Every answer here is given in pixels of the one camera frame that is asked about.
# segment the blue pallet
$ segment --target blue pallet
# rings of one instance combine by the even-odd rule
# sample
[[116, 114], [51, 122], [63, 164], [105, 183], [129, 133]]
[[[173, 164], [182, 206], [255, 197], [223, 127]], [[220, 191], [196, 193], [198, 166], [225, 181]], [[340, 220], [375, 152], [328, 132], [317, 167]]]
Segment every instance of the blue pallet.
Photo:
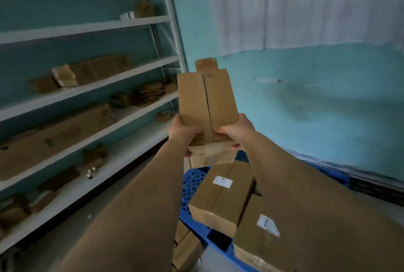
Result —
[[[235, 158], [238, 161], [249, 162], [247, 154], [244, 151], [238, 151], [237, 156]], [[312, 162], [306, 162], [309, 165], [313, 166], [317, 170], [322, 173], [328, 175], [329, 177], [335, 179], [339, 183], [349, 188], [349, 177], [341, 173], [335, 169], [324, 167]], [[218, 250], [220, 253], [225, 255], [231, 262], [237, 265], [240, 269], [245, 272], [257, 272], [257, 270], [253, 269], [249, 265], [245, 264], [241, 260], [235, 258], [234, 256], [234, 248], [233, 248], [233, 239], [228, 236], [221, 234], [215, 230], [210, 229], [209, 227], [203, 225], [192, 219], [191, 213], [188, 208], [188, 202], [194, 195], [196, 189], [201, 184], [202, 180], [205, 178], [206, 173], [209, 171], [209, 167], [199, 168], [199, 169], [190, 169], [187, 173], [184, 174], [184, 182], [182, 189], [182, 202], [181, 202], [181, 212], [180, 219], [184, 222], [189, 228], [193, 229], [204, 241], [206, 241], [211, 247]]]

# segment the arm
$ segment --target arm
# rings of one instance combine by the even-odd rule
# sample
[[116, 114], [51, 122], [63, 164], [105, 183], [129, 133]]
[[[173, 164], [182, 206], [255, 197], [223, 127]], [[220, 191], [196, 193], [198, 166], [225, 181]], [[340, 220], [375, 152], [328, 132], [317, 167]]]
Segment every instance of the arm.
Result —
[[244, 114], [214, 130], [245, 149], [298, 272], [403, 270], [404, 232], [398, 224], [256, 132]]
[[59, 272], [171, 271], [183, 161], [195, 132], [174, 117], [169, 140], [88, 227]]

